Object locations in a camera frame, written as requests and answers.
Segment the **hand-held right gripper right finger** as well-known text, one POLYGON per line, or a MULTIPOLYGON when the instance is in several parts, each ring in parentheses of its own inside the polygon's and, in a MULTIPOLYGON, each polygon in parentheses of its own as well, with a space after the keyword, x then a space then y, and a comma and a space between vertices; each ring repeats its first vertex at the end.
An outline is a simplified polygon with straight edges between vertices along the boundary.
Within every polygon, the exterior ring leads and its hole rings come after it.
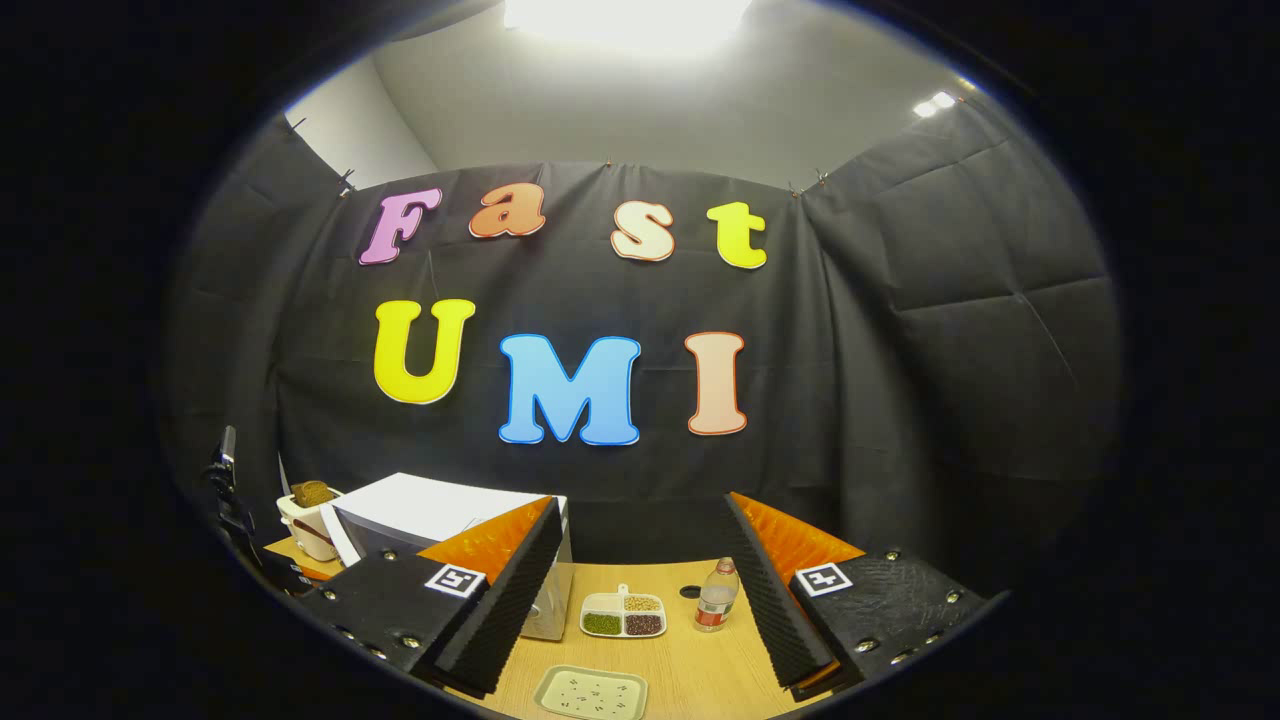
POLYGON ((736 492, 722 503, 722 550, 786 691, 878 682, 963 632, 989 602, 905 550, 860 550, 736 492))

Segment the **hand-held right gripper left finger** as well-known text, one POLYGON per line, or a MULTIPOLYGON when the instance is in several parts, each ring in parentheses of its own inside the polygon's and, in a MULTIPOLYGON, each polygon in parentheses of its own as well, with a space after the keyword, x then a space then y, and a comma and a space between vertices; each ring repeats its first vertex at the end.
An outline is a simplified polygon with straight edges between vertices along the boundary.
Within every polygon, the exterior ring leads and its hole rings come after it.
POLYGON ((416 553, 372 551, 300 606, 376 661, 483 698, 556 561, 559 505, 541 496, 416 553))

